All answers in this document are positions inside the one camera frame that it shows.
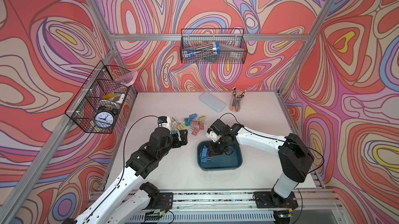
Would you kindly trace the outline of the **blue binder clip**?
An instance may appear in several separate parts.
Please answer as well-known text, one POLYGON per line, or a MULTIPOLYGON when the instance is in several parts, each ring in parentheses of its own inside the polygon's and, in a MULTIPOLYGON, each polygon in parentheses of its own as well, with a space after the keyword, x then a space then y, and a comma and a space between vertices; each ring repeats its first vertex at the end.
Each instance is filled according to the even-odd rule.
POLYGON ((208 161, 213 161, 213 157, 209 155, 207 149, 203 149, 201 153, 201 162, 207 163, 208 161))
POLYGON ((197 119, 198 115, 196 113, 189 115, 190 119, 197 119))

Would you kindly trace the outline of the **dark teal storage tray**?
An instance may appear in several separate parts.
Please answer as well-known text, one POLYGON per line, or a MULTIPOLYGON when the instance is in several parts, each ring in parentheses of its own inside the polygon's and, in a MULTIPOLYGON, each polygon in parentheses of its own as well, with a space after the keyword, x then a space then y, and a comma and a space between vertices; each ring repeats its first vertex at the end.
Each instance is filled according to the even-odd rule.
POLYGON ((242 153, 239 145, 231 145, 227 152, 222 155, 214 156, 213 161, 201 162, 203 149, 209 148, 209 141, 203 141, 197 146, 197 164, 203 171, 225 171, 235 170, 243 163, 242 153))

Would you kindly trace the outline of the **yellow binder clip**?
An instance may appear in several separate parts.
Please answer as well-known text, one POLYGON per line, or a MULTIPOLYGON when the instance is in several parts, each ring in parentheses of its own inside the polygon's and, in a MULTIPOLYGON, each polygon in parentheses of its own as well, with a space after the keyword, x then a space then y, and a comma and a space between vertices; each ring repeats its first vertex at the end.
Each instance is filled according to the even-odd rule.
POLYGON ((206 124, 206 116, 205 116, 205 115, 198 117, 197 120, 198 120, 199 122, 203 123, 203 124, 206 124))
POLYGON ((178 130, 183 130, 185 127, 186 127, 186 126, 185 126, 184 123, 181 123, 181 122, 177 123, 177 129, 178 129, 178 130))

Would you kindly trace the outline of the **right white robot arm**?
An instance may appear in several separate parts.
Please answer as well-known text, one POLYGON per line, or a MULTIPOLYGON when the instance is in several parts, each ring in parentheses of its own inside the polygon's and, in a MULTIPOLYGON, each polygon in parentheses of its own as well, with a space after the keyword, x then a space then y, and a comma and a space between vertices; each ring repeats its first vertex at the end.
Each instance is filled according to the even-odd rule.
POLYGON ((276 181, 268 199, 275 207, 286 207, 290 194, 303 183, 310 172, 314 156, 301 138, 295 134, 276 136, 252 130, 240 123, 229 126, 217 119, 207 130, 206 136, 212 155, 224 154, 228 147, 235 145, 249 146, 268 152, 280 160, 282 173, 276 181))

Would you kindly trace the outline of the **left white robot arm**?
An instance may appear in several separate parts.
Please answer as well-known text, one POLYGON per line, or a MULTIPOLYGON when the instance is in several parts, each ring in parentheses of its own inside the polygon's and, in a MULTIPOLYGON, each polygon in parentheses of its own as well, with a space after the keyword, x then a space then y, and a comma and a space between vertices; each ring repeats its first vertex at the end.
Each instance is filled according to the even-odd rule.
POLYGON ((159 189, 144 179, 154 171, 171 149, 188 143, 188 130, 172 134, 166 127, 157 127, 126 162, 120 175, 83 213, 68 218, 65 224, 123 224, 130 217, 159 201, 159 189))

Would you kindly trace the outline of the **large teal binder clip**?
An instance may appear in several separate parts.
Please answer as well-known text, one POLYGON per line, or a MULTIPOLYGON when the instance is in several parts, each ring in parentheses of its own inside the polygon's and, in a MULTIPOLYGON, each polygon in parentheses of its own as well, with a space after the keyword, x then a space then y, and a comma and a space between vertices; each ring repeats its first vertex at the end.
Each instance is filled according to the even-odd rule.
POLYGON ((191 122, 193 121, 193 119, 191 119, 191 118, 184 118, 183 120, 184 120, 185 126, 191 126, 191 122))

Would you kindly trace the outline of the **blue binder clip top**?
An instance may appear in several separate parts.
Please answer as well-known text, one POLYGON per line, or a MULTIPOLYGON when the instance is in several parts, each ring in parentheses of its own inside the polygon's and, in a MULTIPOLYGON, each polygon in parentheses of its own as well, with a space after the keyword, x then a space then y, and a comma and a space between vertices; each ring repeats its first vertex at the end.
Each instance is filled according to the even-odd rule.
POLYGON ((197 119, 198 115, 196 113, 189 115, 190 119, 197 119))

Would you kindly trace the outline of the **yellow white box in basket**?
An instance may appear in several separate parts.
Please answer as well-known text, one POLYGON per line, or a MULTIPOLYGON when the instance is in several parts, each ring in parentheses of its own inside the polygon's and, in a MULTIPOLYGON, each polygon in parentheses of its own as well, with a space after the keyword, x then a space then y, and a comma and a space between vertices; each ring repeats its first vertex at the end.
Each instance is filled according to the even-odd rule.
POLYGON ((125 93, 122 91, 115 91, 103 96, 103 100, 108 100, 113 103, 122 104, 125 100, 125 93))

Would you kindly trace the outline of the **clear pen cup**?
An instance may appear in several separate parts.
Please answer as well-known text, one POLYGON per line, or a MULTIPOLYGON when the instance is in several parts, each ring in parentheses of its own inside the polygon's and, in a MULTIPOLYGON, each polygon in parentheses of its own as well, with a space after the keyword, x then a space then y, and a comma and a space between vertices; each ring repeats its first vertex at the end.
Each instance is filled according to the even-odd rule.
POLYGON ((241 101, 245 97, 245 90, 237 90, 235 87, 232 89, 231 100, 229 109, 232 112, 239 112, 241 110, 241 101))

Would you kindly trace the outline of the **translucent plastic case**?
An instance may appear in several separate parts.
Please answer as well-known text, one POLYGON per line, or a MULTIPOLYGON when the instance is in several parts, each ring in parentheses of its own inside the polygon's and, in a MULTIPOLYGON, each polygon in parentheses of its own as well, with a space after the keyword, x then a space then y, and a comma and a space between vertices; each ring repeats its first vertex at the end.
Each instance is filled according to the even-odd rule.
POLYGON ((199 96, 200 102, 204 103, 207 107, 215 112, 221 112, 225 109, 226 104, 212 94, 205 92, 199 96))

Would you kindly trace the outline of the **black alarm clock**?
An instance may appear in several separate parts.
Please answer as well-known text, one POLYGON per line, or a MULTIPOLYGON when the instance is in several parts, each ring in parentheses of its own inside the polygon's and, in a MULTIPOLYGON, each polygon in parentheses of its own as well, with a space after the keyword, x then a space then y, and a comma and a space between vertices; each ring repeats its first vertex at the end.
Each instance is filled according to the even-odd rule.
POLYGON ((94 117, 94 125, 100 129, 109 129, 117 121, 117 109, 108 109, 106 106, 100 106, 94 117))

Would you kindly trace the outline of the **pink item in basket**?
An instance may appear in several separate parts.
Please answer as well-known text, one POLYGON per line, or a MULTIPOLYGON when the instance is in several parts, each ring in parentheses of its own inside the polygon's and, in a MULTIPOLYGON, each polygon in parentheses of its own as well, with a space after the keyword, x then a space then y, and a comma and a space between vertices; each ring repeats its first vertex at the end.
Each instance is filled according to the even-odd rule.
POLYGON ((137 71, 131 71, 125 75, 115 78, 114 81, 118 84, 124 85, 126 87, 132 86, 138 77, 137 71))

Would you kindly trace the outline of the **clear tube of pens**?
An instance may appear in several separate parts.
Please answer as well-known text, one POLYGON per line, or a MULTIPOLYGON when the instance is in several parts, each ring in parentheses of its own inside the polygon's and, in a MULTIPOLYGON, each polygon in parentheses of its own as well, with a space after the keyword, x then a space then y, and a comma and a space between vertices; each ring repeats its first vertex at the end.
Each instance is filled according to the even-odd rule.
POLYGON ((218 42, 208 42, 205 44, 187 47, 182 50, 184 60, 217 57, 220 54, 220 45, 218 42))

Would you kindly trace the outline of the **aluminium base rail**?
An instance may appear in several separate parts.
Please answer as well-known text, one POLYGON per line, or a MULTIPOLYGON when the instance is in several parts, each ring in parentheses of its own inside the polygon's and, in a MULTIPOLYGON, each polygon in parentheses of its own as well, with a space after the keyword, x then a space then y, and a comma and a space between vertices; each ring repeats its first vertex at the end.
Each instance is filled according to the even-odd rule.
POLYGON ((128 224, 349 224, 332 189, 295 189, 282 207, 264 190, 164 191, 153 209, 128 217, 128 224))

